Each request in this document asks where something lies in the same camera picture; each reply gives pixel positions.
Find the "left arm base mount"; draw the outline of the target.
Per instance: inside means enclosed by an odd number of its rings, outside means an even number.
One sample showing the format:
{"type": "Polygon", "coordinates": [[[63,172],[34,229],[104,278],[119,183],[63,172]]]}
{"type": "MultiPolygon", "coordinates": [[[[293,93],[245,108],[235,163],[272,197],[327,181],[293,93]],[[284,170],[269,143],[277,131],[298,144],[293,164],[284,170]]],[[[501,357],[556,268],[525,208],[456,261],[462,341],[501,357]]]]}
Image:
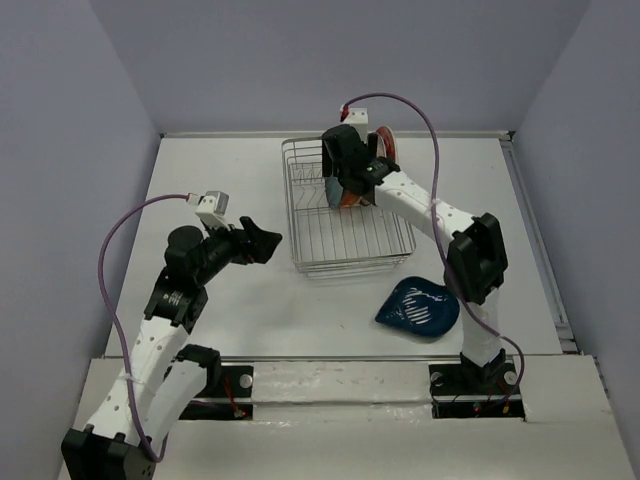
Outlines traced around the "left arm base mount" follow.
{"type": "Polygon", "coordinates": [[[245,421],[253,417],[252,401],[254,367],[222,365],[218,383],[205,389],[187,405],[181,420],[245,421]]]}

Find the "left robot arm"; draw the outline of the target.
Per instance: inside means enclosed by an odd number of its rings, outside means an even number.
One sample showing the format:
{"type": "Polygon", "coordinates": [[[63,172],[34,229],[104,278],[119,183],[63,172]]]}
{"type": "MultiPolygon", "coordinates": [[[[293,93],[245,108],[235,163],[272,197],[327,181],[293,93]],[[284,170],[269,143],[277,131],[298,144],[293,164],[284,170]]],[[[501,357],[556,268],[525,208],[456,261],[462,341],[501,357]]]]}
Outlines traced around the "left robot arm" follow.
{"type": "Polygon", "coordinates": [[[169,432],[197,394],[221,383],[218,351],[188,339],[228,264],[265,264],[282,240],[243,216],[241,226],[182,226],[167,239],[159,274],[123,368],[100,407],[61,444],[72,479],[150,479],[169,432]]]}

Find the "dark teal blossom plate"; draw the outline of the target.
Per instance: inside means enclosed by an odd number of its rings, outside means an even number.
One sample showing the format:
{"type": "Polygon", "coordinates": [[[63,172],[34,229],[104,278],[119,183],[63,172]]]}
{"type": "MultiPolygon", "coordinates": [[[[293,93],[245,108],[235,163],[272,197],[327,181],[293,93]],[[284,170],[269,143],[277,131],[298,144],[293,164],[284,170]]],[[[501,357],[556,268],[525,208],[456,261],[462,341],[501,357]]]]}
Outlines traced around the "dark teal blossom plate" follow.
{"type": "Polygon", "coordinates": [[[342,205],[344,188],[335,176],[324,178],[325,197],[330,209],[339,209],[342,205]]]}

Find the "navy blue shell dish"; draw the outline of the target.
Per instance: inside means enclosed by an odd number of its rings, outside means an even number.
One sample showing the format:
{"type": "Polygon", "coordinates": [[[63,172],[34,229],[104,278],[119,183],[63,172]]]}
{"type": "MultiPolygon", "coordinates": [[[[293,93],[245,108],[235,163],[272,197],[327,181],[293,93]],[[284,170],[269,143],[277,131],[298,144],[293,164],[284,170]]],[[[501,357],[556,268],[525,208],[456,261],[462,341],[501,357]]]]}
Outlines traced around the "navy blue shell dish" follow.
{"type": "Polygon", "coordinates": [[[459,300],[446,286],[410,276],[396,284],[374,321],[403,334],[435,340],[455,326],[460,309],[459,300]]]}

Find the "orange plate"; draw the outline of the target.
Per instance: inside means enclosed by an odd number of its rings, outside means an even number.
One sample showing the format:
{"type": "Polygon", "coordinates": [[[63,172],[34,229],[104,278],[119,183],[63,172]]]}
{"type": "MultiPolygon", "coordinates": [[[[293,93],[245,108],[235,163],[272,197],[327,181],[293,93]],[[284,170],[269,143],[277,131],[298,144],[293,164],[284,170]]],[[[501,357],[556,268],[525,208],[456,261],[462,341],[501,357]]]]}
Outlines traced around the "orange plate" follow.
{"type": "Polygon", "coordinates": [[[362,200],[362,197],[360,195],[344,190],[342,192],[342,195],[339,201],[339,207],[349,208],[349,207],[357,206],[361,203],[361,200],[362,200]]]}

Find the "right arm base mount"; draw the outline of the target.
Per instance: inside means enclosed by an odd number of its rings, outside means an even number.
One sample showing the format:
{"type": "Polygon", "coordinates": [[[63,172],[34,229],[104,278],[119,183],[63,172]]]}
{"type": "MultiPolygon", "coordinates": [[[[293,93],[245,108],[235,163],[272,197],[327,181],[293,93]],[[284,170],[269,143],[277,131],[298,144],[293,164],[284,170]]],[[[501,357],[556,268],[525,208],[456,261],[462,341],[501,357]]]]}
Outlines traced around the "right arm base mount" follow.
{"type": "Polygon", "coordinates": [[[457,363],[430,364],[429,375],[434,419],[525,419],[520,390],[512,392],[518,377],[512,362],[484,384],[471,384],[457,363]]]}

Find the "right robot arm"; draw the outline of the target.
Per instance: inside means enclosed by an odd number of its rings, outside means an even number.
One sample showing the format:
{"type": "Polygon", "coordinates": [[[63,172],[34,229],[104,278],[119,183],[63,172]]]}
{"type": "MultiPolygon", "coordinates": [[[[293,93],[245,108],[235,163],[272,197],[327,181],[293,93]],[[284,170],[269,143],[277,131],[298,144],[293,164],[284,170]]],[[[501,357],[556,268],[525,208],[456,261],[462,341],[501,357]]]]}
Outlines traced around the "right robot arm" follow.
{"type": "Polygon", "coordinates": [[[489,213],[475,216],[435,197],[387,157],[377,156],[355,127],[341,124],[321,136],[323,175],[397,215],[436,244],[445,284],[461,305],[460,379],[470,391],[491,386],[506,353],[498,331],[498,289],[508,267],[502,230],[489,213]]]}

